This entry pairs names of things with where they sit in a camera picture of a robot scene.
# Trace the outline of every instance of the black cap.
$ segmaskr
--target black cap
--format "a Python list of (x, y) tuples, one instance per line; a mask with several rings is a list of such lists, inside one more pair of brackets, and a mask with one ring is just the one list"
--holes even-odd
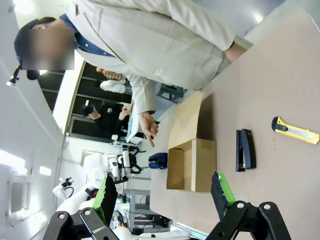
[[(52, 23), (56, 19), (54, 17), (44, 17), (41, 19), (35, 19), (26, 25), (24, 25), (16, 35), (16, 38), (14, 40), (14, 49), (15, 49), (15, 54), (16, 57), (22, 66), (23, 69), (23, 56), (25, 55), (26, 45), (24, 44), (24, 34), (26, 30), (32, 29), (36, 25), (40, 24), (47, 24), (47, 23)], [(40, 71), (39, 70), (27, 70), (26, 71), (26, 76), (29, 80), (37, 80), (40, 77)]]
[(80, 108), (80, 112), (84, 117), (89, 116), (89, 114), (92, 114), (94, 112), (95, 109), (95, 105), (91, 104), (91, 105), (82, 105)]

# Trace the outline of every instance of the ear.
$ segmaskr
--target ear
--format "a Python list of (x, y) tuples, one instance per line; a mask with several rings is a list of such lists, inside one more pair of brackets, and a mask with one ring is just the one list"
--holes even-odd
[(47, 29), (47, 27), (43, 24), (35, 25), (32, 29)]

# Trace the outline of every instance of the blue denim shirt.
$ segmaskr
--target blue denim shirt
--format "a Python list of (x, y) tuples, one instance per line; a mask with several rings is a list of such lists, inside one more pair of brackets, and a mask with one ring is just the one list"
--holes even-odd
[(85, 51), (90, 54), (97, 54), (107, 57), (115, 57), (111, 55), (110, 53), (102, 50), (98, 46), (94, 45), (92, 42), (85, 39), (80, 32), (76, 29), (76, 27), (73, 25), (73, 23), (69, 20), (66, 14), (63, 14), (60, 16), (60, 19), (64, 21), (64, 23), (67, 25), (69, 29), (74, 30), (74, 49), (81, 49), (82, 51)]

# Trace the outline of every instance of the open cardboard box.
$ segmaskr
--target open cardboard box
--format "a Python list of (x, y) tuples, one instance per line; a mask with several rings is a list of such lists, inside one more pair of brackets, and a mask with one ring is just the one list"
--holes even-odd
[(197, 138), (201, 92), (195, 92), (174, 111), (168, 143), (166, 188), (210, 192), (216, 169), (216, 142)]

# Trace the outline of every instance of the stapler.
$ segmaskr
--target stapler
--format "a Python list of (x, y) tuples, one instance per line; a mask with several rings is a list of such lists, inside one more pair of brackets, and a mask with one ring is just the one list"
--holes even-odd
[(246, 169), (255, 169), (256, 150), (252, 133), (248, 129), (236, 131), (236, 166), (237, 172), (244, 172)]

